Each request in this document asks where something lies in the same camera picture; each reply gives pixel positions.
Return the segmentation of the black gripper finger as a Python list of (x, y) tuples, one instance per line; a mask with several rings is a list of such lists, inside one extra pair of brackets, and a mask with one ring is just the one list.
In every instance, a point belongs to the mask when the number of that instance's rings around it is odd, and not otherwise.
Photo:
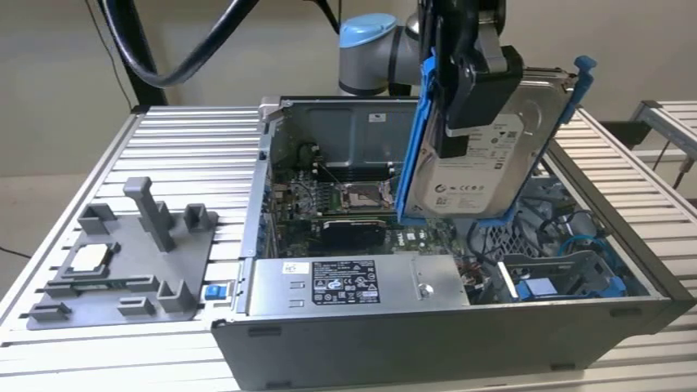
[(433, 3), (434, 149), (439, 158), (467, 153), (461, 130), (491, 124), (522, 78), (522, 58), (499, 35), (505, 1)]

